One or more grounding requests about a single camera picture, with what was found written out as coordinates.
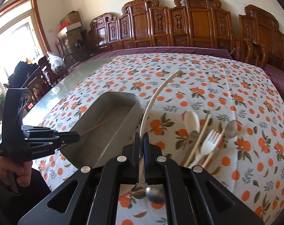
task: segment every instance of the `purple cloth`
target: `purple cloth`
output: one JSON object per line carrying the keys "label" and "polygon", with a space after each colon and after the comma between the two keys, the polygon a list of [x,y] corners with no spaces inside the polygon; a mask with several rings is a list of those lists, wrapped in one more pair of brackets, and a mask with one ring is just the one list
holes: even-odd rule
{"label": "purple cloth", "polygon": [[196,54],[196,55],[206,55],[217,58],[225,58],[232,60],[228,50],[226,49],[207,49],[207,48],[195,48],[195,47],[145,47],[145,48],[134,48],[117,50],[112,52],[99,53],[90,58],[94,60],[96,58],[110,58],[114,56],[130,55],[130,54],[140,54],[140,53],[185,53],[185,54]]}
{"label": "purple cloth", "polygon": [[269,76],[279,94],[284,97],[284,72],[278,68],[266,64],[265,73]]}

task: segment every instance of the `black sleeve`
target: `black sleeve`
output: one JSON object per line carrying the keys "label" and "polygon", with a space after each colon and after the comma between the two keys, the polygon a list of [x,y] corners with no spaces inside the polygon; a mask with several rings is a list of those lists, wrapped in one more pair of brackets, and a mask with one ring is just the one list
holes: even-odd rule
{"label": "black sleeve", "polygon": [[0,181],[0,225],[16,225],[21,217],[50,194],[50,189],[40,172],[35,169],[32,169],[30,185],[17,187],[19,194],[11,192]]}

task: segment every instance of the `wooden door frame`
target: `wooden door frame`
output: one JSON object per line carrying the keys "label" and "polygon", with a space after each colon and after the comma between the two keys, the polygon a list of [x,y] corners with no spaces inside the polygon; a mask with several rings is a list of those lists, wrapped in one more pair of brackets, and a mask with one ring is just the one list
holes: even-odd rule
{"label": "wooden door frame", "polygon": [[[18,5],[26,2],[28,0],[16,0],[13,1],[12,3],[8,4],[7,6],[5,6],[3,9],[0,10],[0,16],[5,14],[6,12],[8,12],[9,10],[13,9],[14,7],[17,7]],[[37,4],[37,0],[30,0],[31,1],[31,5],[32,5],[32,9],[34,12],[34,17],[35,17],[35,21],[37,23],[38,26],[38,31],[36,31],[36,33],[38,32],[41,40],[42,40],[42,45],[45,49],[46,52],[51,52],[49,43],[46,39],[46,35],[42,26],[42,22],[40,19],[40,15],[39,15],[39,10],[38,10],[38,4]]]}

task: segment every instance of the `gray tray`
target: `gray tray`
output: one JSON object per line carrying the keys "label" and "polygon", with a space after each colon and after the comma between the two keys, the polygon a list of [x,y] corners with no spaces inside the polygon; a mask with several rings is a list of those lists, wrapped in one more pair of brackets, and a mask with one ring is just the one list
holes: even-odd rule
{"label": "gray tray", "polygon": [[130,144],[142,109],[138,96],[125,92],[103,93],[83,114],[71,131],[79,134],[97,124],[121,116],[86,134],[78,143],[65,145],[61,153],[78,169],[82,166],[99,167],[121,154],[122,148]]}

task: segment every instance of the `hand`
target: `hand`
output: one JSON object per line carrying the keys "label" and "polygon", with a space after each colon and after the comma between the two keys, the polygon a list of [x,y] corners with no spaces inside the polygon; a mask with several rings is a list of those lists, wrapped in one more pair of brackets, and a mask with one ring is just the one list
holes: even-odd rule
{"label": "hand", "polygon": [[32,161],[25,162],[24,166],[20,166],[11,162],[6,157],[0,157],[0,180],[5,185],[10,186],[8,170],[13,171],[18,175],[17,183],[21,187],[29,186],[32,175]]}

